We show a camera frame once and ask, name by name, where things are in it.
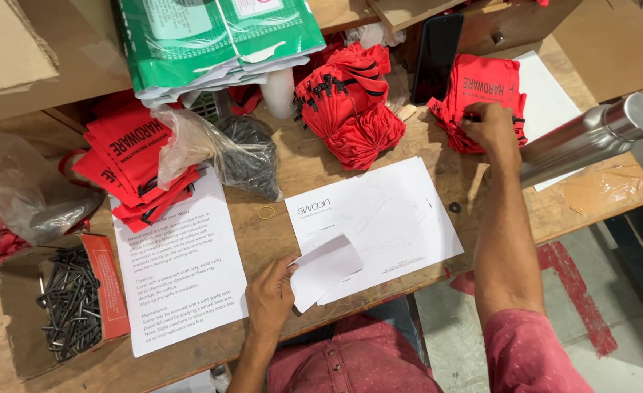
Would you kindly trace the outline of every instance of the metal bottle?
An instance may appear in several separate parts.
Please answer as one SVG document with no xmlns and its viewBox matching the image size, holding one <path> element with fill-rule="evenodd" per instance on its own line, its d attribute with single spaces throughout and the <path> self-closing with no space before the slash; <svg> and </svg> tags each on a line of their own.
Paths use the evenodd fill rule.
<svg viewBox="0 0 643 393">
<path fill-rule="evenodd" d="M 629 151 L 643 138 L 643 93 L 598 105 L 520 149 L 523 189 Z"/>
</svg>

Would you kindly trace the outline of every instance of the black washer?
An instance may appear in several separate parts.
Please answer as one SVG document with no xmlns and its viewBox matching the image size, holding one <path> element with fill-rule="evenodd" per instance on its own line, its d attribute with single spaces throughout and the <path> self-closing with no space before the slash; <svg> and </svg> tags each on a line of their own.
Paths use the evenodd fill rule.
<svg viewBox="0 0 643 393">
<path fill-rule="evenodd" d="M 462 206 L 457 202 L 452 202 L 448 206 L 448 209 L 453 213 L 459 213 L 462 211 Z"/>
</svg>

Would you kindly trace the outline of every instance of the white plastic roll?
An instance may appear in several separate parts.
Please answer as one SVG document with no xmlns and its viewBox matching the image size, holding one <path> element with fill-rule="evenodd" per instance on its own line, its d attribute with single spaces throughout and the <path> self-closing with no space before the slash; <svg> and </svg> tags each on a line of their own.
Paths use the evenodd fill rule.
<svg viewBox="0 0 643 393">
<path fill-rule="evenodd" d="M 289 119 L 294 115 L 292 97 L 295 92 L 295 80 L 292 67 L 268 73 L 268 82 L 260 84 L 261 93 L 270 114 L 276 119 Z"/>
</svg>

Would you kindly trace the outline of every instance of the smartphone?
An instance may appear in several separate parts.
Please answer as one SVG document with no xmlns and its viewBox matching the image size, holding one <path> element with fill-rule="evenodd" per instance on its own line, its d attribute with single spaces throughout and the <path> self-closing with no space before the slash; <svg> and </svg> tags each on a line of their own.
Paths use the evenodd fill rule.
<svg viewBox="0 0 643 393">
<path fill-rule="evenodd" d="M 418 68 L 413 78 L 413 105 L 423 105 L 431 97 L 442 100 L 447 95 L 464 19 L 463 14 L 455 13 L 434 16 L 423 23 Z"/>
</svg>

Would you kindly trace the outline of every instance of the shirt sleeve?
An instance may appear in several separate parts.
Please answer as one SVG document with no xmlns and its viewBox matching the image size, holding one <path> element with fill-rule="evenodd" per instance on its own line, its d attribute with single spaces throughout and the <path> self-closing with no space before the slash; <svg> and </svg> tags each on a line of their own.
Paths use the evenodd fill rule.
<svg viewBox="0 0 643 393">
<path fill-rule="evenodd" d="M 515 308 L 495 313 L 484 329 L 484 344 L 494 393 L 593 393 L 540 313 Z"/>
</svg>

